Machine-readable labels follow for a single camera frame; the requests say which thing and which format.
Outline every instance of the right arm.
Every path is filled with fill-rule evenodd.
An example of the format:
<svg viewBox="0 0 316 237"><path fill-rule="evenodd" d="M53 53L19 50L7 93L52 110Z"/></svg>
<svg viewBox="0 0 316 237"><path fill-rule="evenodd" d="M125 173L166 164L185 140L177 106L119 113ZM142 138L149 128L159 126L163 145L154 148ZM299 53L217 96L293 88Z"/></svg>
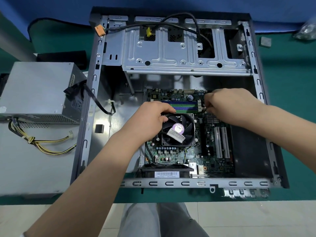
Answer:
<svg viewBox="0 0 316 237"><path fill-rule="evenodd" d="M316 173L316 124L265 105L245 89L215 90L205 95L205 106L220 120L281 146Z"/></svg>

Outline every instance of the left arm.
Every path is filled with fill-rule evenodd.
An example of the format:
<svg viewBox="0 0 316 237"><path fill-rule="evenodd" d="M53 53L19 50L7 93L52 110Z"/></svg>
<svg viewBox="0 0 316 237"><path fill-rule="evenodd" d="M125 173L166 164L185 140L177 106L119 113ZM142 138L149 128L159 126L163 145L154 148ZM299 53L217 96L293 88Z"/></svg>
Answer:
<svg viewBox="0 0 316 237"><path fill-rule="evenodd" d="M65 193L26 231L26 237L98 236L133 154L168 120L160 116L162 112L174 113L175 109L159 101L141 105Z"/></svg>

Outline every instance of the cpu cooler fan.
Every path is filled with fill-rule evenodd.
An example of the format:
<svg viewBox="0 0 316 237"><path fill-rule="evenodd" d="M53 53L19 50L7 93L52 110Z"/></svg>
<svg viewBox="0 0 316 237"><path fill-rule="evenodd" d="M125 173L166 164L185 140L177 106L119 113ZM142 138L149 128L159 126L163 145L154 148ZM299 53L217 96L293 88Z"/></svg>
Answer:
<svg viewBox="0 0 316 237"><path fill-rule="evenodd" d="M195 128L193 114L167 114L168 121L162 124L161 144L163 146L193 146L195 142ZM182 143L168 136L170 129L185 137Z"/></svg>

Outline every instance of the motherboard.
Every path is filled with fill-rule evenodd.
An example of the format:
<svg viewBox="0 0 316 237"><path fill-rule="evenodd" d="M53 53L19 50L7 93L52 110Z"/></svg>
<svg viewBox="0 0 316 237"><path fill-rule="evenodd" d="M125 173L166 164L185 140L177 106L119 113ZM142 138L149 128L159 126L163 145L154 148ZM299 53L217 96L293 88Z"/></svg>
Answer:
<svg viewBox="0 0 316 237"><path fill-rule="evenodd" d="M191 177L208 177L212 173L234 173L230 126L205 112L207 90L147 89L147 101L169 103L175 114L155 138L147 142L145 163L183 164L194 169Z"/></svg>

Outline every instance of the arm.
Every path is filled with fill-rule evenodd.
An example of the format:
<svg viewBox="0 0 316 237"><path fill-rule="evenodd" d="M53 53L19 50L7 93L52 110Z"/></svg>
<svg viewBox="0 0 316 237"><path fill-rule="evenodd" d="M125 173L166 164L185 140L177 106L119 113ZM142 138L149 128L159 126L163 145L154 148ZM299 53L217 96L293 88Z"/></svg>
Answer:
<svg viewBox="0 0 316 237"><path fill-rule="evenodd" d="M296 156L316 173L316 124L276 106L265 105L245 89L219 89L205 105L222 121L261 135Z"/></svg>
<svg viewBox="0 0 316 237"><path fill-rule="evenodd" d="M162 112L175 109L159 101L141 105L25 236L98 236L132 155L168 120Z"/></svg>

